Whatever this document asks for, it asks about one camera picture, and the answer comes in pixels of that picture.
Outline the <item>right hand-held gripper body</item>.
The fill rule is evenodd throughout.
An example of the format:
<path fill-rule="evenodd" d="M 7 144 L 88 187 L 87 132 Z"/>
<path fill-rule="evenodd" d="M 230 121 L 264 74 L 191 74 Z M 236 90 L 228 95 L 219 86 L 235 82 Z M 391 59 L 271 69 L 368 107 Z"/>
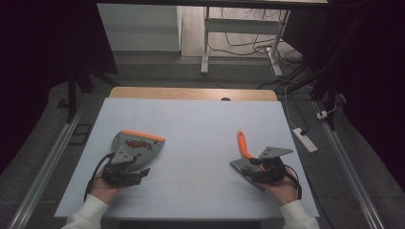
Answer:
<path fill-rule="evenodd" d="M 276 184 L 283 180 L 284 177 L 289 177 L 294 180 L 281 159 L 281 156 L 291 154 L 291 149 L 269 147 L 267 146 L 260 154 L 259 159 L 262 160 L 263 172 L 254 172 L 250 177 L 255 183 Z"/>

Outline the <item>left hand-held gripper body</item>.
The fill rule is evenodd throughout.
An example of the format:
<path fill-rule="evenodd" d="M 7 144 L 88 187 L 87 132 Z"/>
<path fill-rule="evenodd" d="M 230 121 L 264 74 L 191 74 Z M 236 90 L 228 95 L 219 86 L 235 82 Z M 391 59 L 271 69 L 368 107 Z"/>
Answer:
<path fill-rule="evenodd" d="M 102 179 L 109 185 L 114 187 L 134 186 L 140 185 L 142 180 L 141 173 L 135 172 L 132 174 L 127 169 L 130 165 L 133 165 L 137 159 L 133 156 L 126 162 L 114 163 L 113 158 L 116 153 L 110 153 L 108 155 L 109 161 L 104 166 L 102 171 Z"/>

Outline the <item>grey dustpan with orange edge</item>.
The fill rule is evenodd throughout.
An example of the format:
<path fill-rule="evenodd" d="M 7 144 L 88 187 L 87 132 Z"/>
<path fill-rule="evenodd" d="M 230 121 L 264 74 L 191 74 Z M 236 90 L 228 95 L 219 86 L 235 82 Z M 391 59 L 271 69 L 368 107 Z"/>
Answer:
<path fill-rule="evenodd" d="M 149 142 L 153 149 L 147 150 L 145 148 L 131 148 L 124 143 L 125 140 L 144 140 Z M 115 157 L 113 158 L 113 162 L 126 162 L 131 156 L 133 156 L 137 159 L 137 161 L 133 165 L 130 165 L 128 170 L 136 171 L 144 167 L 160 152 L 164 142 L 165 138 L 161 136 L 122 130 L 115 136 L 112 142 L 111 151 L 116 153 Z"/>

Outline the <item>pile of red scraps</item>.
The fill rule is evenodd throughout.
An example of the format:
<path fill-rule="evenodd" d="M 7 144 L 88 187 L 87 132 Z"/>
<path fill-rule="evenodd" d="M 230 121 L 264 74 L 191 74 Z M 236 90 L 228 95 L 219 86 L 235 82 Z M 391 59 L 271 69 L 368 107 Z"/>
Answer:
<path fill-rule="evenodd" d="M 153 149 L 152 145 L 144 140 L 125 140 L 124 143 L 131 148 L 145 148 L 147 150 Z"/>

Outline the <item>person's right hand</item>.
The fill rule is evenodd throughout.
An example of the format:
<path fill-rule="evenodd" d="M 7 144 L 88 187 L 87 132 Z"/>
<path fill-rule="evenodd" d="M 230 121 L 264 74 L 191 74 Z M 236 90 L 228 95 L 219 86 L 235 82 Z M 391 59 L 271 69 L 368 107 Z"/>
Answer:
<path fill-rule="evenodd" d="M 284 177 L 283 180 L 276 184 L 265 183 L 263 187 L 274 196 L 280 206 L 289 204 L 298 199 L 298 189 L 289 177 Z"/>

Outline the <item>person's left hand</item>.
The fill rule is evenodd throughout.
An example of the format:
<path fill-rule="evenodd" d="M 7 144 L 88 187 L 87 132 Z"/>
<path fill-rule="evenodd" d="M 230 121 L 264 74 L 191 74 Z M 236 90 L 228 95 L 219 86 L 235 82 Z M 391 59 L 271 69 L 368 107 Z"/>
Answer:
<path fill-rule="evenodd" d="M 90 189 L 90 194 L 106 204 L 111 204 L 124 187 L 116 187 L 107 184 L 101 177 L 96 177 Z"/>

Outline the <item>white power strip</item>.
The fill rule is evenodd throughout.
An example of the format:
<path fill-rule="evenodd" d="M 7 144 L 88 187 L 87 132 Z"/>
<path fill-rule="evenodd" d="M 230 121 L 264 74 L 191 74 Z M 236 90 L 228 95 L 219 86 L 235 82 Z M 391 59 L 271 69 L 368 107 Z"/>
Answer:
<path fill-rule="evenodd" d="M 295 128 L 292 130 L 292 132 L 309 153 L 314 153 L 318 150 L 318 148 L 307 136 L 306 131 L 302 130 L 301 128 Z"/>

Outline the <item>white table cover sheet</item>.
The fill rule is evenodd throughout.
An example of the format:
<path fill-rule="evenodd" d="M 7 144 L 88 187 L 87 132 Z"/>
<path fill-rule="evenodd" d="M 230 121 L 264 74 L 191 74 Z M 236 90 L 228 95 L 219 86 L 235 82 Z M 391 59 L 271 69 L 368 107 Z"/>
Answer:
<path fill-rule="evenodd" d="M 280 217 L 274 197 L 259 191 L 230 165 L 241 156 L 239 132 L 254 156 L 267 146 L 289 151 L 282 160 L 298 174 L 307 213 L 318 214 L 280 102 L 107 98 L 57 207 L 57 217 L 80 208 L 96 165 L 110 153 L 122 130 L 159 135 L 165 142 L 147 165 L 149 175 L 119 194 L 106 214 L 109 218 Z"/>

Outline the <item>wooden table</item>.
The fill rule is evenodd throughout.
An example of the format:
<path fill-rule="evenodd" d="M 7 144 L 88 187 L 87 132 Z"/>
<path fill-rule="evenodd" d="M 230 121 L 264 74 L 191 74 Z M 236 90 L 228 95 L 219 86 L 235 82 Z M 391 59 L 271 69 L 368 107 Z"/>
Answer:
<path fill-rule="evenodd" d="M 223 100 L 231 101 L 276 101 L 274 91 L 246 89 L 198 89 L 198 88 L 155 88 L 114 87 L 110 98 Z"/>

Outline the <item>black stand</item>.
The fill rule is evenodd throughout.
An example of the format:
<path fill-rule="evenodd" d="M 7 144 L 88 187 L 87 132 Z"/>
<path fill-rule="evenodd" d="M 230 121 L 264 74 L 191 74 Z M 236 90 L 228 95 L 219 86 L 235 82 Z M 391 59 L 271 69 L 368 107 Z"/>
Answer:
<path fill-rule="evenodd" d="M 68 109 L 67 123 L 71 123 L 76 115 L 76 87 L 79 87 L 85 94 L 90 94 L 93 91 L 95 86 L 90 79 L 91 75 L 112 87 L 118 86 L 115 80 L 95 67 L 89 64 L 74 64 L 68 74 L 68 98 L 60 100 L 58 103 L 58 107 Z"/>
<path fill-rule="evenodd" d="M 287 94 L 290 94 L 309 83 L 315 82 L 315 86 L 310 92 L 310 98 L 314 101 L 319 101 L 324 95 L 327 96 L 327 110 L 329 111 L 326 121 L 332 131 L 335 130 L 333 121 L 333 112 L 335 109 L 335 96 L 336 96 L 336 81 L 337 71 L 333 64 L 326 64 L 319 71 L 311 73 L 304 79 L 299 80 L 297 83 L 285 89 Z"/>

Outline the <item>dark curtain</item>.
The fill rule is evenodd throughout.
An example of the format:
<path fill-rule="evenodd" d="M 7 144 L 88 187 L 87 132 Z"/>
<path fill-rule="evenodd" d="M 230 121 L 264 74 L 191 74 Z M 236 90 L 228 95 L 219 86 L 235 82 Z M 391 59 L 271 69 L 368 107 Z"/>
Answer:
<path fill-rule="evenodd" d="M 48 104 L 52 87 L 117 67 L 98 0 L 0 0 L 0 174 Z"/>
<path fill-rule="evenodd" d="M 311 97 L 321 99 L 329 87 L 344 95 L 344 114 L 405 191 L 405 0 L 329 1 L 340 7 L 293 10 L 283 39 L 318 72 L 361 18 Z"/>

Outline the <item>white cabinet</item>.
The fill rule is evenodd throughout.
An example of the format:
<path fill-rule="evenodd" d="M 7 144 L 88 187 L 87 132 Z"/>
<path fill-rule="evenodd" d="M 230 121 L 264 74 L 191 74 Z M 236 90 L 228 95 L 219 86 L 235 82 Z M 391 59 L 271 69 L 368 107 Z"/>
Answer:
<path fill-rule="evenodd" d="M 97 5 L 113 51 L 179 52 L 181 7 Z"/>

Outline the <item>black floor bracket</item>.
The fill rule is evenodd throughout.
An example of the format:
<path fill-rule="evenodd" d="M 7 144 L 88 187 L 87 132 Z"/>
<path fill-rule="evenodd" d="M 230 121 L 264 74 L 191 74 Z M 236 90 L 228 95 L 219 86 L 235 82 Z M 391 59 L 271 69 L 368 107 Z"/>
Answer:
<path fill-rule="evenodd" d="M 85 146 L 92 129 L 92 124 L 77 124 L 69 140 L 69 145 Z"/>

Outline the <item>metal floor rail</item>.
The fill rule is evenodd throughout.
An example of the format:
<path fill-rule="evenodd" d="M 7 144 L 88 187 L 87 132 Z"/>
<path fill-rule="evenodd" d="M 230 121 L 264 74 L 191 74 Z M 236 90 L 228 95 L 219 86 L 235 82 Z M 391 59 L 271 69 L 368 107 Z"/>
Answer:
<path fill-rule="evenodd" d="M 332 129 L 326 119 L 319 120 L 332 150 L 341 166 L 359 207 L 368 222 L 370 229 L 386 229 L 382 217 L 376 210 L 373 200 L 362 182 L 350 157 L 351 147 L 346 146 L 340 135 Z"/>
<path fill-rule="evenodd" d="M 26 228 L 36 205 L 38 204 L 46 186 L 48 185 L 55 166 L 65 151 L 65 148 L 75 130 L 75 127 L 77 126 L 79 119 L 82 117 L 83 111 L 83 107 L 78 108 L 76 114 L 71 118 L 70 122 L 63 126 L 53 147 L 51 148 L 38 174 L 33 180 L 27 194 L 21 201 L 7 229 Z"/>

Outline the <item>white desk frame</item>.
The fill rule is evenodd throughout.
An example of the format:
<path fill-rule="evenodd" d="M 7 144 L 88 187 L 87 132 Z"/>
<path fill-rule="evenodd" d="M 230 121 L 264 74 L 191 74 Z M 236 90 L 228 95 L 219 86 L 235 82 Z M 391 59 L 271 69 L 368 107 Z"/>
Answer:
<path fill-rule="evenodd" d="M 270 48 L 265 48 L 265 54 L 270 61 L 270 68 L 275 76 L 282 76 L 282 71 L 276 58 L 278 45 L 281 41 L 285 25 L 288 20 L 288 10 L 278 10 L 280 18 L 267 21 L 249 19 L 215 18 L 210 16 L 210 8 L 203 8 L 203 46 L 201 74 L 208 74 L 208 40 L 212 32 L 237 33 L 237 34 L 266 34 L 272 35 L 274 40 Z"/>

